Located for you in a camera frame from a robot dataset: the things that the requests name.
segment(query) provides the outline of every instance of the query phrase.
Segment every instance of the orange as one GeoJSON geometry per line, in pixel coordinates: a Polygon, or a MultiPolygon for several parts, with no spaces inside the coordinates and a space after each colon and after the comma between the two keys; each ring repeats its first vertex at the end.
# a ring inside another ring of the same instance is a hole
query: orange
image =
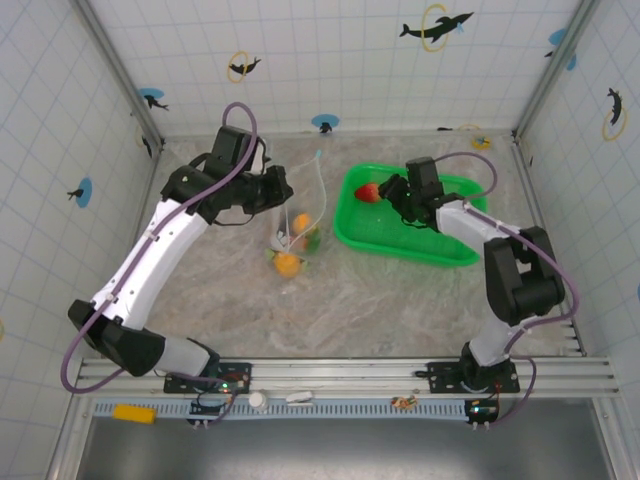
{"type": "Polygon", "coordinates": [[[286,278],[293,278],[300,273],[302,261],[300,257],[291,253],[276,252],[273,257],[273,264],[280,275],[286,278]]]}

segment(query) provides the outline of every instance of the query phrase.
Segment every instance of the yellow block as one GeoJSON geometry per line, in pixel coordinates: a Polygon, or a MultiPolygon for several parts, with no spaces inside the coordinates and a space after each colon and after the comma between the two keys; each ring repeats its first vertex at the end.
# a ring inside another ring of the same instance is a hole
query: yellow block
{"type": "Polygon", "coordinates": [[[156,411],[153,408],[119,404],[116,405],[116,408],[113,410],[113,418],[152,424],[156,420],[156,411]]]}

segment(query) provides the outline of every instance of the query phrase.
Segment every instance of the gray surface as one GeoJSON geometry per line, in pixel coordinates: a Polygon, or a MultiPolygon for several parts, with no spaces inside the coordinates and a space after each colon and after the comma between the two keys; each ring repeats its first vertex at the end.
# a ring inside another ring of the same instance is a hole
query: gray surface
{"type": "MultiPolygon", "coordinates": [[[[482,263],[446,269],[358,252],[336,238],[332,221],[344,175],[352,166],[363,162],[404,165],[424,155],[470,150],[470,135],[267,138],[274,161],[287,167],[309,160],[317,149],[323,151],[327,212],[320,224],[322,245],[309,258],[310,268],[294,279],[284,279],[266,261],[266,214],[243,227],[211,227],[170,276],[147,328],[195,338],[224,356],[459,355],[490,313],[482,263]]],[[[509,137],[491,138],[492,147],[483,153],[495,162],[499,182],[489,198],[489,212],[505,222],[531,225],[509,137]]],[[[147,218],[169,174],[211,145],[211,140],[167,145],[147,218]]],[[[486,166],[471,157],[444,161],[439,169],[485,187],[490,184],[486,166]]],[[[563,343],[562,330],[551,325],[526,336],[515,351],[562,355],[563,343]]]]}
{"type": "Polygon", "coordinates": [[[423,420],[94,420],[79,478],[605,480],[587,402],[535,401],[490,432],[423,420]]]}

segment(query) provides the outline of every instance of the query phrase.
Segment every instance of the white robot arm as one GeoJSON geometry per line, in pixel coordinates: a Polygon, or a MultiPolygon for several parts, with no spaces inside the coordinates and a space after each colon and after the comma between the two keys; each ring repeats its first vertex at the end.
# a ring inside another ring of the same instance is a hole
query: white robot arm
{"type": "Polygon", "coordinates": [[[245,213],[255,215],[281,205],[293,195],[284,168],[271,166],[265,171],[269,159],[264,154],[264,142],[258,139],[251,161],[241,173],[217,192],[173,216],[159,234],[153,232],[181,204],[225,177],[245,155],[249,137],[249,132],[223,126],[211,153],[202,154],[173,172],[149,225],[122,266],[91,302],[76,300],[69,309],[69,318],[80,330],[96,313],[97,306],[107,303],[85,339],[134,376],[153,369],[197,377],[217,374],[219,356],[213,350],[194,340],[158,335],[144,326],[169,275],[193,242],[216,223],[220,211],[238,205],[245,213]],[[127,276],[127,270],[149,238],[153,242],[127,276]],[[114,298],[114,285],[123,279],[114,298]]]}

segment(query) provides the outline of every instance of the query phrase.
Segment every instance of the metal pole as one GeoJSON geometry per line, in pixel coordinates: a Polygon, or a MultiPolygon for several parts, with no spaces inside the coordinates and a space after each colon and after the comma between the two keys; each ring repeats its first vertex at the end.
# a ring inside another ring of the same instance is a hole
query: metal pole
{"type": "Polygon", "coordinates": [[[540,113],[549,93],[551,93],[551,90],[558,81],[560,74],[566,67],[567,63],[569,63],[571,56],[575,53],[578,40],[582,36],[582,33],[589,24],[591,17],[593,17],[594,12],[599,5],[600,0],[582,0],[578,6],[575,15],[567,26],[567,30],[560,42],[560,45],[558,45],[558,48],[553,52],[551,63],[549,63],[549,66],[538,82],[538,85],[527,104],[527,108],[518,122],[518,126],[514,132],[516,141],[519,141],[527,130],[531,128],[531,125],[536,119],[538,113],[540,113]]]}
{"type": "Polygon", "coordinates": [[[107,68],[113,74],[122,94],[127,99],[133,115],[138,120],[138,123],[140,123],[144,138],[154,144],[155,150],[159,151],[162,146],[160,131],[153,121],[153,118],[151,118],[149,110],[141,101],[129,73],[122,64],[118,53],[109,40],[109,36],[100,23],[89,0],[71,0],[71,5],[83,21],[87,33],[102,55],[103,60],[107,64],[107,68]]]}

